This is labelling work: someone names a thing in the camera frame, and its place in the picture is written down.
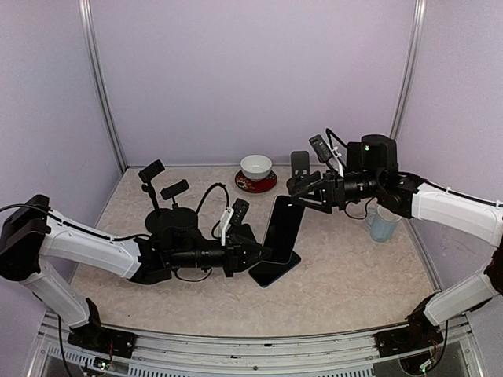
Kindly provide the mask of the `small round-base phone stand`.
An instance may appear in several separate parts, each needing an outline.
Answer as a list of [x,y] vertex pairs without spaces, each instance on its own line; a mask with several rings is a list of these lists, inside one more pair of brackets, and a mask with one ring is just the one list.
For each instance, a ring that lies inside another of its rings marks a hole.
[[291,172],[294,179],[310,175],[310,154],[308,151],[293,151],[290,155]]

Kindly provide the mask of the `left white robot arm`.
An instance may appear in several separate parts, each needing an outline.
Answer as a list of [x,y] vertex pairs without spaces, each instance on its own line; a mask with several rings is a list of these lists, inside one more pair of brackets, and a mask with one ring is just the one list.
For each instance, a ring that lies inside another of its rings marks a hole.
[[179,205],[160,212],[153,233],[120,237],[79,224],[52,209],[48,197],[36,195],[2,208],[11,214],[1,230],[1,276],[24,285],[99,350],[109,343],[109,330],[99,324],[94,304],[78,295],[49,259],[90,265],[142,285],[169,280],[179,269],[220,268],[232,277],[271,255],[241,224],[246,202],[235,204],[224,212],[218,240],[205,238],[196,211]]

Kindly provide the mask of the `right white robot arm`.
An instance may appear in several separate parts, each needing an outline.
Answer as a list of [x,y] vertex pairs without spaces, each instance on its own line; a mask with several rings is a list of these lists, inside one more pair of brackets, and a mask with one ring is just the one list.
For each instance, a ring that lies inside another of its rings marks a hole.
[[432,221],[475,236],[495,248],[489,265],[461,282],[426,298],[409,315],[402,342],[417,349],[431,338],[432,327],[478,309],[502,293],[502,205],[443,188],[398,168],[396,142],[368,134],[344,145],[342,160],[335,146],[321,135],[310,139],[327,171],[310,171],[310,154],[292,152],[292,176],[287,188],[292,202],[327,214],[350,203],[375,199],[402,218]]

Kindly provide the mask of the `black phone blue edge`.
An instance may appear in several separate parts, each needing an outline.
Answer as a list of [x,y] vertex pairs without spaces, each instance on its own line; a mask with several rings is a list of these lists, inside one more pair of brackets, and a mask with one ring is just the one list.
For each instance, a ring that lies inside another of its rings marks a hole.
[[260,262],[249,269],[248,275],[261,288],[266,288],[294,269],[301,261],[301,257],[293,252],[286,264]]

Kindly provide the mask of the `tall black phone stand front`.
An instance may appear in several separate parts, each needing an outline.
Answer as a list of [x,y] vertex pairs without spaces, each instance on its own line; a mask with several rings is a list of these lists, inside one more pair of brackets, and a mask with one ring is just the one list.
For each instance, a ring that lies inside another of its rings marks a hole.
[[163,223],[180,229],[193,228],[197,225],[196,212],[188,207],[180,207],[175,197],[189,189],[189,183],[186,179],[173,184],[161,190],[161,196],[164,200],[172,200],[172,208],[167,210],[161,218]]

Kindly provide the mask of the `tall black phone stand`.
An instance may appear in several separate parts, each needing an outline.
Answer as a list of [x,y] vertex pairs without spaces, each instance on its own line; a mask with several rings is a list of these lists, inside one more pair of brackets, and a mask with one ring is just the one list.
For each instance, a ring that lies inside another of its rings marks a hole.
[[173,210],[160,207],[156,190],[152,184],[153,178],[163,171],[165,171],[165,167],[162,162],[157,159],[138,173],[142,182],[141,190],[148,194],[153,205],[153,211],[145,218],[145,227],[150,233],[156,232],[159,227],[166,227],[173,218]]
[[161,218],[163,223],[180,229],[193,228],[197,225],[196,212],[188,207],[180,207],[175,197],[189,189],[189,183],[186,179],[173,184],[161,190],[161,196],[164,200],[172,200],[172,208],[167,210]]

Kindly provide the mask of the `tall black phone stand rear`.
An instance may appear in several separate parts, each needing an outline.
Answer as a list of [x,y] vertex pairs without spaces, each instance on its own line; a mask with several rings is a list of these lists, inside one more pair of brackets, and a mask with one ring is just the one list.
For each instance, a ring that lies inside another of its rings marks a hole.
[[156,232],[159,227],[166,227],[173,218],[173,210],[160,207],[156,190],[152,184],[153,178],[163,171],[165,171],[165,167],[162,162],[157,159],[138,173],[142,182],[141,190],[148,194],[153,205],[153,211],[145,218],[145,227],[150,233]]

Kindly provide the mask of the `white ceramic bowl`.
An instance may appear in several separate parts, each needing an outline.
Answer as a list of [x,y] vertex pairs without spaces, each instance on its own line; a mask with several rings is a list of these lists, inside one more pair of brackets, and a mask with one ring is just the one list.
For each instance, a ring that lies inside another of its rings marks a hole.
[[263,155],[245,156],[240,161],[243,175],[253,181],[260,181],[268,176],[272,170],[272,160]]

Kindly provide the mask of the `red patterned saucer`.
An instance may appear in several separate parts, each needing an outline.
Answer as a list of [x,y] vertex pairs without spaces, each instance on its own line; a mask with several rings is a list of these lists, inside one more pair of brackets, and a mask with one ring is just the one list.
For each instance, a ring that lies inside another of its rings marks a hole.
[[242,191],[250,193],[264,193],[270,191],[276,186],[277,175],[271,171],[265,178],[253,181],[252,179],[247,178],[243,171],[240,170],[236,174],[234,181],[235,185]]

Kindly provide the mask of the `light blue mug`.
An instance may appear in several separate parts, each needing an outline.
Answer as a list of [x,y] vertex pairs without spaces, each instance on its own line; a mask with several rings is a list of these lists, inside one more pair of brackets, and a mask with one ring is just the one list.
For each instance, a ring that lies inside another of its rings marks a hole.
[[368,210],[365,224],[369,228],[369,234],[372,240],[378,243],[384,243],[393,236],[401,220],[401,216],[382,206],[378,206],[375,209]]

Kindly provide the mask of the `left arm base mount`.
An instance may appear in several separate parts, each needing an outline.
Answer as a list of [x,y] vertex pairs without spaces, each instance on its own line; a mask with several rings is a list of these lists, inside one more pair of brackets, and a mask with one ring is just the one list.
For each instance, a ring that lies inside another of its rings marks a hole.
[[71,329],[68,343],[85,350],[131,358],[137,340],[135,333],[87,324]]

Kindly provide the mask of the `aluminium front rail frame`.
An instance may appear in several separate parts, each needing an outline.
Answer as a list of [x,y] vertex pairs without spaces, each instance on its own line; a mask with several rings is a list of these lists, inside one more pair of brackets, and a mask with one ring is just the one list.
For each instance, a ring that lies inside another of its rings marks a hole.
[[[68,366],[74,375],[86,363],[91,373],[103,376],[373,376],[391,367],[398,375],[403,355],[381,357],[376,342],[380,331],[398,330],[405,322],[388,326],[323,335],[276,337],[225,337],[183,335],[106,324],[137,335],[130,359],[113,357],[111,370],[93,368],[101,353],[64,344]],[[42,320],[22,376],[42,376],[50,361],[61,361],[57,317],[47,313]],[[439,366],[426,376],[489,376],[466,317],[450,320],[448,348]]]

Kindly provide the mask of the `right aluminium corner post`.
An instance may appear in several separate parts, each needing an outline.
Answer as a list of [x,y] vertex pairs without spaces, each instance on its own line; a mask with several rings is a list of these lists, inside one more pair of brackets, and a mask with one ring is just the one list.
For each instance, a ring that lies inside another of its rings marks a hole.
[[409,100],[409,94],[413,86],[413,79],[419,57],[420,44],[424,29],[425,13],[427,9],[426,0],[416,0],[414,2],[413,22],[409,37],[409,45],[406,54],[406,63],[402,76],[400,90],[398,92],[398,101],[395,108],[393,122],[389,137],[395,141],[398,140],[402,129],[406,107]]

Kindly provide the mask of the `aluminium corner post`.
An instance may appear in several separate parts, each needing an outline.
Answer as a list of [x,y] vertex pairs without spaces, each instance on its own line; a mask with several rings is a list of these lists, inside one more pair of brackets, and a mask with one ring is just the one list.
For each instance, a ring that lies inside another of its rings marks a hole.
[[395,108],[393,122],[389,137],[395,141],[398,140],[402,129],[406,107],[409,100],[409,94],[413,86],[413,79],[419,57],[420,44],[424,29],[425,13],[427,9],[426,0],[416,0],[414,2],[413,22],[409,37],[409,45],[406,54],[406,63],[402,76],[400,90],[398,92],[398,101]]
[[97,36],[94,29],[94,20],[91,7],[91,1],[78,0],[79,15],[83,29],[84,43],[88,59],[90,62],[90,71],[94,81],[94,88],[97,94],[99,109],[105,124],[105,131],[108,136],[112,154],[116,165],[121,174],[128,169],[127,159],[123,151],[122,143],[119,139],[119,133],[113,118],[110,101],[105,85],[105,77],[101,68],[99,49],[97,45]]

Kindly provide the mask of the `left aluminium corner post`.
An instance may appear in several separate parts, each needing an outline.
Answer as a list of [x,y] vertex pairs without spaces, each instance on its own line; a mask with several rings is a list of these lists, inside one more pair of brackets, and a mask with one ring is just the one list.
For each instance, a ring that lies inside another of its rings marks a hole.
[[94,29],[94,20],[91,7],[91,1],[78,0],[79,15],[83,29],[84,43],[88,59],[90,62],[90,71],[94,81],[94,88],[97,94],[99,109],[105,124],[105,131],[108,136],[112,154],[116,165],[121,174],[128,169],[127,159],[123,151],[122,143],[119,139],[119,133],[113,118],[110,101],[105,85],[105,77],[101,68],[99,49],[97,45],[97,36]]

